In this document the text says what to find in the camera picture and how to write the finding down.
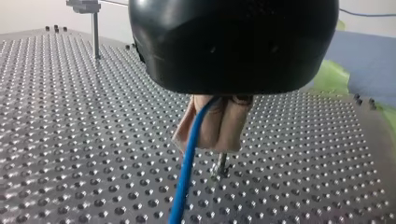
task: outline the black plastic housing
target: black plastic housing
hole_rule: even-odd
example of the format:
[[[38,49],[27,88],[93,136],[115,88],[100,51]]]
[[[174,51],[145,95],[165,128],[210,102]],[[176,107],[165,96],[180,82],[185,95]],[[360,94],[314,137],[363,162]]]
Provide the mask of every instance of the black plastic housing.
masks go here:
[[[130,0],[134,41],[170,91],[294,91],[317,73],[338,0]]]

